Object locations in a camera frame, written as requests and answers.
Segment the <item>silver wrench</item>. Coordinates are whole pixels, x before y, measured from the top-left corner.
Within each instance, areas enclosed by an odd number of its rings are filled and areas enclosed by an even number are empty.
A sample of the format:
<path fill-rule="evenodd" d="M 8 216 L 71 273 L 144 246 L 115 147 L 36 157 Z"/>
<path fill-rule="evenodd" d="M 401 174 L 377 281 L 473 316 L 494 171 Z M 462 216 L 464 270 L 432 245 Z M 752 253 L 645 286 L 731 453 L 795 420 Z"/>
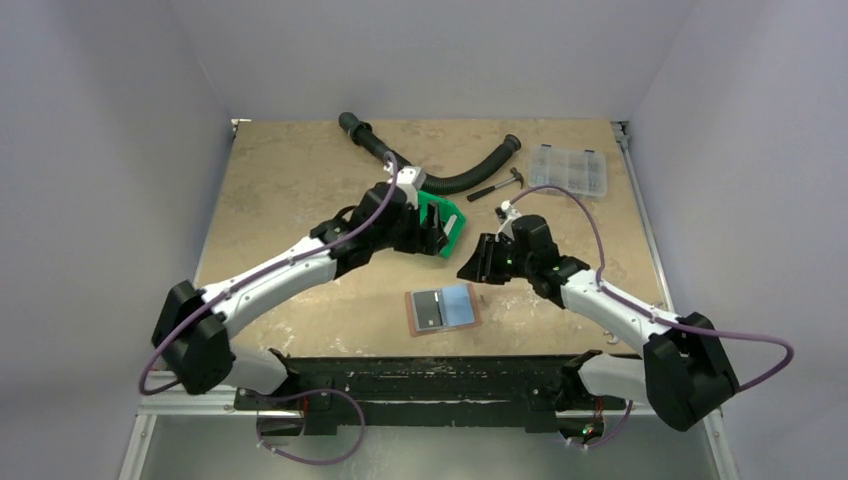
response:
<path fill-rule="evenodd" d="M 611 332 L 605 332 L 604 336 L 606 337 L 606 343 L 610 345 L 616 345 L 620 341 L 619 337 L 612 334 Z"/>

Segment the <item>white card in bin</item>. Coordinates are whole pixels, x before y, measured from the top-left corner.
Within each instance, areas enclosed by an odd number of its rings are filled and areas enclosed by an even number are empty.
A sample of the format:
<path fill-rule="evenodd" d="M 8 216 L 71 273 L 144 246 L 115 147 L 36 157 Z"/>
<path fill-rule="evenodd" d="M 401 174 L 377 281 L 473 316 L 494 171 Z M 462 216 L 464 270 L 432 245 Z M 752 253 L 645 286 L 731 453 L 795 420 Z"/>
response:
<path fill-rule="evenodd" d="M 457 219 L 458 219 L 458 217 L 456 215 L 451 215 L 446 220 L 446 222 L 444 223 L 443 231 L 444 231 L 446 236 L 449 236 L 451 234 L 453 227 L 455 226 L 455 224 L 457 222 Z"/>

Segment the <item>green plastic bin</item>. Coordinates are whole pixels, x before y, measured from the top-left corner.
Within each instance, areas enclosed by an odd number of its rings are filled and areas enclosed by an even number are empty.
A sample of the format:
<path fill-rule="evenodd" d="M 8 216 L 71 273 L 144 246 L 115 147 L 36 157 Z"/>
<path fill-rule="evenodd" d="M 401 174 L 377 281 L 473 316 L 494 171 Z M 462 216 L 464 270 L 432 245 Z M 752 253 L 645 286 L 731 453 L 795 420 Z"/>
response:
<path fill-rule="evenodd" d="M 427 206 L 429 204 L 436 205 L 440 220 L 444 223 L 444 231 L 447 237 L 447 243 L 441 249 L 439 255 L 442 258 L 449 258 L 452 255 L 461 236 L 461 232 L 466 224 L 465 215 L 451 200 L 424 191 L 418 192 L 418 204 L 420 207 L 420 223 L 422 225 L 426 223 Z"/>

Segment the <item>small black-handled hammer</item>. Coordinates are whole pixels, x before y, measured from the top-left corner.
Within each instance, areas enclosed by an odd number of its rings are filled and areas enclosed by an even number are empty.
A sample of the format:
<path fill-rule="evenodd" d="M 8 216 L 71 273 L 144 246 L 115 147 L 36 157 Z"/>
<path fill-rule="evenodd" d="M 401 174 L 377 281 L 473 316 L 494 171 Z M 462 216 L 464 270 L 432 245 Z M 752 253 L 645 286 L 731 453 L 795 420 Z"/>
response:
<path fill-rule="evenodd" d="M 493 185 L 489 185 L 489 186 L 482 188 L 478 191 L 475 191 L 471 194 L 468 194 L 466 196 L 466 200 L 468 202 L 478 201 L 479 199 L 493 193 L 494 191 L 501 189 L 503 187 L 506 187 L 508 185 L 511 185 L 511 184 L 517 184 L 520 188 L 523 188 L 524 184 L 525 184 L 524 175 L 516 167 L 512 167 L 510 169 L 510 173 L 511 173 L 510 178 L 505 179 L 501 182 L 495 183 Z"/>

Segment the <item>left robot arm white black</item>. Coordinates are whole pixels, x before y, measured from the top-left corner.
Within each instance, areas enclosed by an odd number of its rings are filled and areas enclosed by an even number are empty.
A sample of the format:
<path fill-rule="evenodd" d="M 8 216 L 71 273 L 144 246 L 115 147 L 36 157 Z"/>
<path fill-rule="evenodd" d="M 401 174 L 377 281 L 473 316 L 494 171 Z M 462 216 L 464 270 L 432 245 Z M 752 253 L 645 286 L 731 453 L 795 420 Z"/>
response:
<path fill-rule="evenodd" d="M 171 384 L 190 395 L 229 385 L 287 408 L 297 399 L 298 382 L 282 354 L 238 349 L 232 339 L 292 297 L 367 265 L 378 251 L 439 255 L 455 225 L 437 203 L 419 203 L 415 193 L 377 183 L 358 204 L 278 256 L 205 287 L 188 280 L 171 287 L 151 336 L 154 356 L 174 374 Z"/>

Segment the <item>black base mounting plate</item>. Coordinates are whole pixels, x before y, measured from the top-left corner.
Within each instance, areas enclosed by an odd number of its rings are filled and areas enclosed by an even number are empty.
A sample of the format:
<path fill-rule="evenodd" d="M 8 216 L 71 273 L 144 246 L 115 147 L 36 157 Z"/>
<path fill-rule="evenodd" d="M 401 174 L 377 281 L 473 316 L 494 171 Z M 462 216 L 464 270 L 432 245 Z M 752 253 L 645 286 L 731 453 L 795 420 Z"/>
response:
<path fill-rule="evenodd" d="M 340 426 L 521 428 L 591 442 L 615 397 L 557 402 L 563 366 L 581 355 L 295 358 L 272 399 L 239 388 L 242 411 L 292 413 L 307 435 Z"/>

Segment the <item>clear plastic organizer box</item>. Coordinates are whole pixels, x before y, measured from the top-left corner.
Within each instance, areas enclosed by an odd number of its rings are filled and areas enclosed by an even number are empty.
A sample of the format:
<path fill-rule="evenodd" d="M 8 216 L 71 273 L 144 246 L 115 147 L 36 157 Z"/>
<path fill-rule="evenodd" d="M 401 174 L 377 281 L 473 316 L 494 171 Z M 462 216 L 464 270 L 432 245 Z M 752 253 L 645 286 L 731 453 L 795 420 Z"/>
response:
<path fill-rule="evenodd" d="M 555 185 L 575 195 L 603 198 L 607 182 L 607 159 L 599 151 L 542 144 L 529 160 L 526 183 L 530 187 Z"/>

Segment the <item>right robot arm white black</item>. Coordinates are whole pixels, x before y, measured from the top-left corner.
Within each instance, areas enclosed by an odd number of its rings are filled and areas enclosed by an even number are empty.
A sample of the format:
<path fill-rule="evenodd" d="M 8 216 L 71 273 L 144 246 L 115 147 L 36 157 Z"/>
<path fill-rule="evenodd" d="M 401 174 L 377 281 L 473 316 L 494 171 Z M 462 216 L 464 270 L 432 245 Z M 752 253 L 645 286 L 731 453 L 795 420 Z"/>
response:
<path fill-rule="evenodd" d="M 541 298 L 593 321 L 634 350 L 635 358 L 588 351 L 566 363 L 556 396 L 564 407 L 617 397 L 646 403 L 666 425 L 687 431 L 741 390 L 707 317 L 681 317 L 605 286 L 586 262 L 560 253 L 539 215 L 482 234 L 457 276 L 491 285 L 524 279 Z"/>

